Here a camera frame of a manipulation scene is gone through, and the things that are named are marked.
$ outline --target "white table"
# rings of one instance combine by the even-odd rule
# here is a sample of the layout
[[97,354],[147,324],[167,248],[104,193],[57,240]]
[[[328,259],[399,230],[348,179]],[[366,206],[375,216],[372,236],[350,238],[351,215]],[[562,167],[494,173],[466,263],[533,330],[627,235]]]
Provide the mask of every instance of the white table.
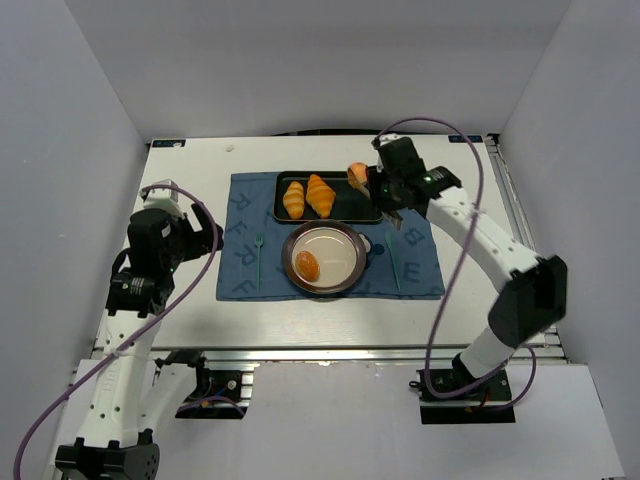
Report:
[[[471,196],[478,172],[466,144],[450,143],[445,135],[414,136],[428,168],[443,165],[454,172]],[[187,139],[184,147],[152,148],[141,186],[171,178],[209,207],[216,222],[225,223],[230,175],[283,170],[345,170],[353,162],[377,163],[369,136],[308,136]],[[491,161],[476,144],[485,170],[482,207],[511,232]],[[141,207],[138,200],[135,209]],[[460,248],[433,228],[445,284]],[[284,302],[218,302],[219,255],[200,285],[163,322],[154,347],[264,349],[277,347],[406,347],[424,345],[438,301],[342,299]],[[180,266],[175,275],[181,292],[200,270],[204,259]],[[486,326],[496,292],[482,270],[468,261],[445,313],[438,345],[470,343]],[[542,342],[542,336],[536,337]],[[98,347],[104,346],[100,333]]]

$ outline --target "plate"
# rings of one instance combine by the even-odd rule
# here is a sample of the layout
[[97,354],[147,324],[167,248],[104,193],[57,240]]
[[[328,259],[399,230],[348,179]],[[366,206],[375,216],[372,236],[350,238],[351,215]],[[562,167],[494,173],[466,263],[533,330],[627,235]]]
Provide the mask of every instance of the plate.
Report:
[[[315,282],[302,278],[295,268],[298,253],[306,250],[318,261]],[[351,287],[364,272],[367,253],[358,233],[335,220],[313,220],[296,228],[282,246],[282,265],[298,287],[319,295],[338,293]]]

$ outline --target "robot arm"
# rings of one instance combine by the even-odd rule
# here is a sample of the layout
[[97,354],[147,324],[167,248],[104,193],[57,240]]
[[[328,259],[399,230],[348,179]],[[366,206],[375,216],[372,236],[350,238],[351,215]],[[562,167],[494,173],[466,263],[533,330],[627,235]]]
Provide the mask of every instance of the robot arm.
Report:
[[[416,210],[463,245],[474,209],[460,180],[444,167],[427,171],[408,137],[387,135],[377,150],[380,161],[366,168],[366,179],[352,185],[369,196],[400,228],[402,208]],[[565,315],[567,267],[557,256],[542,258],[518,243],[486,213],[479,212],[469,255],[487,274],[498,298],[489,326],[453,361],[459,386],[473,383],[508,361],[535,334]]]
[[107,298],[104,355],[116,358],[97,375],[91,407],[75,444],[61,445],[56,453],[56,467],[71,480],[152,480],[160,453],[154,436],[185,398],[196,400],[210,388],[201,352],[180,350],[156,362],[160,376],[141,401],[160,323],[120,350],[125,339],[165,309],[179,265],[212,251],[214,228],[222,248],[222,229],[211,224],[198,204],[192,205],[202,227],[196,232],[175,192],[156,189],[143,198],[143,209],[131,216],[127,229],[130,246],[114,263]]

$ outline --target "blue placemat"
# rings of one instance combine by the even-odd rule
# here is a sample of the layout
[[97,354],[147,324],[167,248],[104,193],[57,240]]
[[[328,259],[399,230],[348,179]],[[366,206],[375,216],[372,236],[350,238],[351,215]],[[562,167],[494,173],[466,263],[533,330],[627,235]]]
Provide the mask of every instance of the blue placemat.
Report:
[[[280,260],[285,239],[298,224],[280,224],[273,218],[277,173],[231,175],[224,248],[220,260],[218,300],[271,301],[308,298],[314,295],[296,287],[284,273]],[[369,237],[373,254],[360,280],[338,297],[438,299],[444,284],[431,225],[413,211],[403,211],[404,224],[395,231],[388,222],[352,225]],[[398,293],[385,233],[393,232],[400,276]],[[257,233],[264,236],[260,291],[256,290]]]

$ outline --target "black tray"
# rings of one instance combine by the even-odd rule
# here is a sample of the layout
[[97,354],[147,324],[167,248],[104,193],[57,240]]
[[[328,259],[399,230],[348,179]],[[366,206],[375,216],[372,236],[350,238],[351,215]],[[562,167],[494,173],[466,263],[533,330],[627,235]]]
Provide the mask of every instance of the black tray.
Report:
[[367,197],[352,188],[347,181],[347,172],[282,172],[276,178],[276,195],[273,202],[273,216],[281,223],[304,223],[320,218],[308,203],[305,203],[302,218],[293,220],[284,208],[282,197],[291,182],[302,184],[305,197],[307,195],[307,183],[312,174],[318,175],[336,192],[336,200],[331,209],[329,218],[348,223],[380,223],[382,213],[376,210]]

